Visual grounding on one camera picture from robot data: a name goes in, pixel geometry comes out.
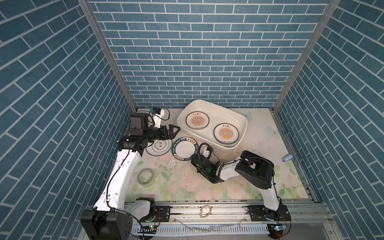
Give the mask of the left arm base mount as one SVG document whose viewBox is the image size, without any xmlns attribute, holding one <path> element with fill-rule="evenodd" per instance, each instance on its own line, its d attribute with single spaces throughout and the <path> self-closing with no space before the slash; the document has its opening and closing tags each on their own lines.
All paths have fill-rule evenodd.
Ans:
<svg viewBox="0 0 384 240">
<path fill-rule="evenodd" d="M 169 222 L 171 214 L 170 206 L 156 206 L 155 208 L 150 209 L 150 213 L 141 218 L 141 223 L 149 223 L 149 222 Z"/>
</svg>

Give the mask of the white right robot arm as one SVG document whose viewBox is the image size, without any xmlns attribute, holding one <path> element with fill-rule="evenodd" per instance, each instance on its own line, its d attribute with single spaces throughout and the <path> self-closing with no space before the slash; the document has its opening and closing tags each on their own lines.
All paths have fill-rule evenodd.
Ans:
<svg viewBox="0 0 384 240">
<path fill-rule="evenodd" d="M 291 221 L 287 206 L 278 197 L 275 187 L 275 165 L 252 152 L 243 151 L 238 159 L 226 164 L 213 164 L 211 154 L 207 157 L 201 154 L 192 155 L 191 164 L 197 172 L 210 183 L 222 183 L 230 178 L 241 176 L 259 189 L 264 206 L 260 210 L 250 212 L 254 220 Z"/>
</svg>

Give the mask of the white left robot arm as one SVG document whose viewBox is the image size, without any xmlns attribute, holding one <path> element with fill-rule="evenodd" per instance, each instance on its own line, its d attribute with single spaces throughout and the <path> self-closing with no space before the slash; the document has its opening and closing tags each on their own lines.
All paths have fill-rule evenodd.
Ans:
<svg viewBox="0 0 384 240">
<path fill-rule="evenodd" d="M 125 207 L 128 184 L 146 148 L 156 140 L 173 140 L 180 131 L 175 125 L 163 126 L 169 111 L 153 108 L 131 115 L 128 133 L 117 143 L 114 166 L 101 196 L 90 210 L 85 210 L 81 224 L 91 240 L 127 240 L 134 224 L 159 221 L 153 198 L 140 197 Z"/>
</svg>

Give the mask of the orange sunburst plate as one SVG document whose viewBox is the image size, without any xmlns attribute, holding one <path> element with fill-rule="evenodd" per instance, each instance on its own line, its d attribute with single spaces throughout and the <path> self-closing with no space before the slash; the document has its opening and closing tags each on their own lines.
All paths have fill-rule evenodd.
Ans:
<svg viewBox="0 0 384 240">
<path fill-rule="evenodd" d="M 202 130 L 210 123 L 210 118 L 203 112 L 192 112 L 186 117 L 187 126 L 194 130 Z"/>
<path fill-rule="evenodd" d="M 238 129 L 227 123 L 219 124 L 214 128 L 214 138 L 221 144 L 234 144 L 239 139 Z"/>
</svg>

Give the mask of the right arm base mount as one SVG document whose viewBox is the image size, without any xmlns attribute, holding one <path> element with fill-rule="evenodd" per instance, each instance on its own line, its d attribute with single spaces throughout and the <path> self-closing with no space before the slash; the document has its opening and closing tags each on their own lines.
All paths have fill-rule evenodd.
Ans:
<svg viewBox="0 0 384 240">
<path fill-rule="evenodd" d="M 270 210 L 263 205 L 247 206 L 247 211 L 250 215 L 252 222 L 262 222 L 262 221 L 289 222 L 292 220 L 291 214 L 287 206 L 283 204 L 280 204 L 277 211 Z"/>
</svg>

